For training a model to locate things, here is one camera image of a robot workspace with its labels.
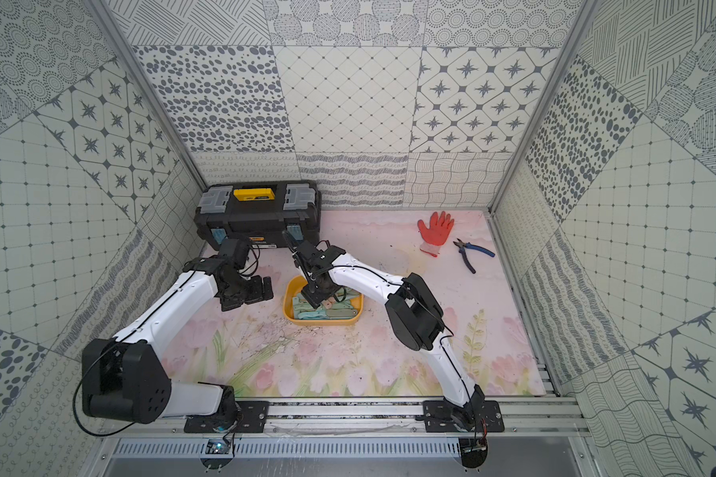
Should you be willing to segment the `yellow plastic storage box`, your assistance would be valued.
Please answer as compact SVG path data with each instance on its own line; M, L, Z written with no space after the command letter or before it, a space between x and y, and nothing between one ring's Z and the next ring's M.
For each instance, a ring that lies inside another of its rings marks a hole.
M293 278L286 287L282 311L284 317L298 325L326 326L350 325L361 315L364 296L351 288L340 288L318 308L313 308L304 298L302 290L307 282L304 277Z

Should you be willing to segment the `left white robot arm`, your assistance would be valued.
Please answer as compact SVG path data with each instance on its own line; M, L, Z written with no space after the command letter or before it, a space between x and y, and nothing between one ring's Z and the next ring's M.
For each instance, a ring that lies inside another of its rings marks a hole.
M165 417L220 432L239 428L243 412L230 386L175 384L162 364L168 345L206 303L225 311L272 299L270 278L248 268L259 250L247 238L228 238L208 258L184 264L175 284L139 318L109 339L95 339L82 354L82 377L73 416L122 421L127 427Z

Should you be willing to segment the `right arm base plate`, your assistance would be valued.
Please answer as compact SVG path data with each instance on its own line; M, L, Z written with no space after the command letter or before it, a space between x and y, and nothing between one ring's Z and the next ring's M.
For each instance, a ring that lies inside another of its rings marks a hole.
M505 425L497 401L478 401L474 405L456 407L445 399L424 401L418 421L427 432L503 432Z

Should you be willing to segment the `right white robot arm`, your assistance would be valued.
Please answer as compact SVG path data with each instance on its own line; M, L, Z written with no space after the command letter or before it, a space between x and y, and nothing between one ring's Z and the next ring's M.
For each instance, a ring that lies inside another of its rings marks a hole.
M311 306L336 296L342 288L383 305L401 344L427 357L451 407L451 420L465 431L486 433L483 390L455 357L443 308L419 274L399 276L372 268L338 246L321 250L311 242L300 242L290 251L306 280L302 295Z

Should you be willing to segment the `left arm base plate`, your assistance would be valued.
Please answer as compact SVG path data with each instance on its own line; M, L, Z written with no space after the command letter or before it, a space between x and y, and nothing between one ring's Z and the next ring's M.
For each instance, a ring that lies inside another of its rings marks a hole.
M185 433L263 433L270 410L269 401L222 403L214 415L190 415Z

